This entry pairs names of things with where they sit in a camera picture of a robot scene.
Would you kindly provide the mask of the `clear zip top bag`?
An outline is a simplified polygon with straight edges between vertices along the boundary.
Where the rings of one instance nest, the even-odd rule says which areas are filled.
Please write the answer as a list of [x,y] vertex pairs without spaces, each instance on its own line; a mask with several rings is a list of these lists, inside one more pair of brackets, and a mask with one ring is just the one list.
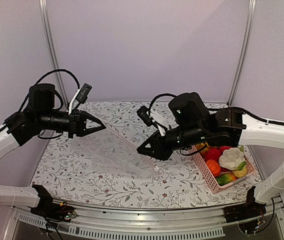
[[71,149],[99,172],[134,177],[151,177],[159,173],[159,168],[148,157],[138,154],[135,145],[111,125],[103,124],[106,129],[74,138]]

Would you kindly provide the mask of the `yellow toy lemon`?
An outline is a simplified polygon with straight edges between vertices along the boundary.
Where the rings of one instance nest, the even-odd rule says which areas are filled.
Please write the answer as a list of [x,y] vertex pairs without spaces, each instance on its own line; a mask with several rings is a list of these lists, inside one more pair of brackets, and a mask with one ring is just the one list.
[[210,148],[210,146],[206,142],[196,144],[195,147],[197,150]]

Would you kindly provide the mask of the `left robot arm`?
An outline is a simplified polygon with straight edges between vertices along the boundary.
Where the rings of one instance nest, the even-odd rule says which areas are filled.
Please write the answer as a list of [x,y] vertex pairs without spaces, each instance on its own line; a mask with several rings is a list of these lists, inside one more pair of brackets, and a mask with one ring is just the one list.
[[[53,84],[42,83],[44,78],[54,73],[66,73],[79,83],[72,72],[55,69],[44,74],[32,85],[18,111],[0,125],[0,159],[35,136],[41,139],[41,132],[46,130],[54,131],[59,136],[67,133],[71,139],[106,128],[101,120],[86,111],[78,110],[72,103],[68,105],[68,111],[62,111],[63,103],[60,107],[55,107],[55,99],[62,99],[61,95]],[[24,206],[30,208],[33,214],[45,217],[64,212],[60,205],[53,202],[45,187],[36,184],[31,187],[0,185],[0,206]]]

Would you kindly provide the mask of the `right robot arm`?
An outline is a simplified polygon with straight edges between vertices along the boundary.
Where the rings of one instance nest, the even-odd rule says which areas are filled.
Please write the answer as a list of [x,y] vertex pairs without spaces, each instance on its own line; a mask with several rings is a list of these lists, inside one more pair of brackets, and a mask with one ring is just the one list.
[[[142,106],[138,116],[147,126],[157,127],[137,148],[142,155],[166,161],[173,151],[190,148],[196,144],[212,147],[256,145],[284,150],[284,122],[258,117],[240,107],[207,108],[196,92],[172,95],[168,107],[177,123],[169,128],[160,115]],[[251,218],[272,197],[284,189],[284,162],[270,177],[248,190],[240,214]]]

